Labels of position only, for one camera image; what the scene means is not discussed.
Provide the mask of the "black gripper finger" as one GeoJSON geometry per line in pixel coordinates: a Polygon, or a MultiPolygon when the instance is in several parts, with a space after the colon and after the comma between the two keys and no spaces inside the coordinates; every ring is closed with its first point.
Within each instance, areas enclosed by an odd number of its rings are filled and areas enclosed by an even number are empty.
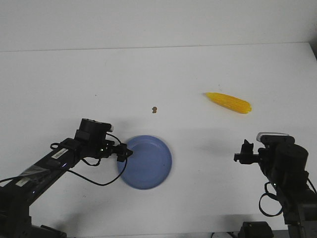
{"type": "Polygon", "coordinates": [[[242,146],[241,146],[241,154],[253,154],[253,148],[254,148],[254,144],[250,143],[248,140],[244,140],[242,146]]]}
{"type": "Polygon", "coordinates": [[[118,162],[126,161],[132,154],[133,151],[128,148],[127,144],[121,143],[116,146],[116,155],[118,162]]]}

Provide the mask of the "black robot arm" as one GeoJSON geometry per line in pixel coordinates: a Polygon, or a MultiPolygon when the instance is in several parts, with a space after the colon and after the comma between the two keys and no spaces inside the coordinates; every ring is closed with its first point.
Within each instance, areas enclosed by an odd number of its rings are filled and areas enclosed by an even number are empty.
{"type": "Polygon", "coordinates": [[[264,145],[253,153],[254,145],[244,141],[234,161],[241,164],[257,163],[272,185],[275,194],[263,194],[278,201],[291,238],[317,236],[317,191],[305,170],[308,151],[295,143],[289,135],[264,135],[258,141],[264,145]]]}
{"type": "Polygon", "coordinates": [[[119,140],[107,140],[113,131],[109,123],[82,119],[74,138],[50,145],[51,152],[20,175],[6,178],[0,188],[0,236],[2,238],[65,238],[65,232],[44,225],[35,226],[30,206],[62,175],[85,158],[101,161],[115,154],[127,163],[133,152],[119,140]]]}

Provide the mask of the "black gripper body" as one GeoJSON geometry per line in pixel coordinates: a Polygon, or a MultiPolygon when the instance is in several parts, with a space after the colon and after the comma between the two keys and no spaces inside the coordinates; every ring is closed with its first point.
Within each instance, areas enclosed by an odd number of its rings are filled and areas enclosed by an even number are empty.
{"type": "Polygon", "coordinates": [[[268,156],[268,150],[265,148],[260,148],[258,150],[258,154],[253,153],[253,149],[244,148],[241,149],[240,153],[236,153],[234,155],[234,161],[240,162],[240,164],[250,165],[253,163],[262,163],[266,161],[266,157],[268,156]]]}
{"type": "Polygon", "coordinates": [[[116,144],[111,140],[103,140],[98,148],[98,159],[108,158],[115,153],[116,144]]]}

